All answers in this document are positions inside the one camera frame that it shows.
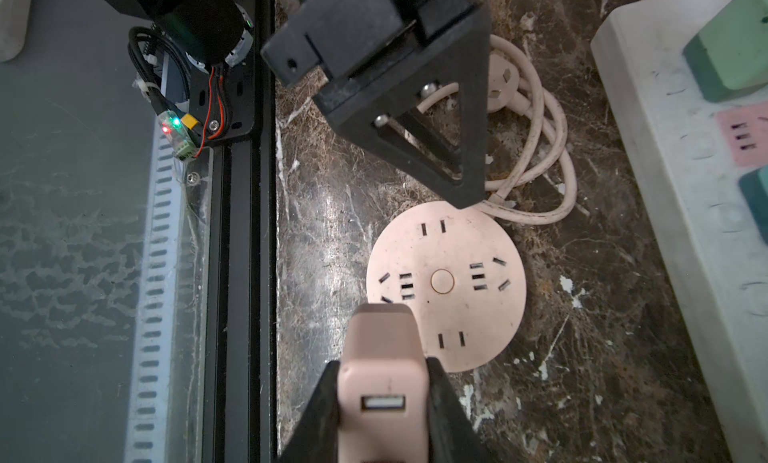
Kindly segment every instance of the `silver screw head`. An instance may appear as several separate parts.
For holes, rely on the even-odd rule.
[[[380,114],[373,121],[373,126],[375,126],[377,128],[381,128],[382,126],[386,125],[388,122],[389,122],[389,115],[388,114]]]
[[[421,94],[422,99],[423,99],[423,98],[430,97],[436,91],[437,91],[437,84],[436,83],[428,83],[428,84],[425,84],[424,86],[422,86],[422,90],[421,90],[420,94]]]

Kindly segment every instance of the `yellow connector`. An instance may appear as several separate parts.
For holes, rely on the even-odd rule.
[[[181,122],[190,130],[200,124],[199,121],[195,119],[194,116],[190,115],[189,113],[185,114],[181,117]]]

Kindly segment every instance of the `round pink power strip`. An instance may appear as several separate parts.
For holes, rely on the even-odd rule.
[[[424,355],[447,372],[491,361],[518,331],[525,273],[492,218],[445,201],[410,208],[384,228],[368,262],[370,303],[405,303]]]

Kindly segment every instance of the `brown marble countertop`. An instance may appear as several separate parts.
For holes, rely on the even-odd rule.
[[[635,0],[486,1],[494,33],[526,49],[568,116],[579,207],[549,226],[502,223],[523,259],[528,301],[503,353],[452,375],[478,434],[498,461],[729,461],[589,49],[604,17]],[[278,24],[296,6],[278,0]],[[377,236],[437,199],[330,131],[309,99],[322,82],[315,72],[277,90],[281,448],[365,301]],[[432,114],[448,131],[450,106]],[[511,112],[489,116],[490,176],[505,176],[527,131]],[[559,170],[549,175],[510,199],[555,208]]]

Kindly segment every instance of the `usb port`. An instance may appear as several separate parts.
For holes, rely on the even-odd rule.
[[[405,409],[405,395],[371,395],[360,398],[362,411],[403,411]]]

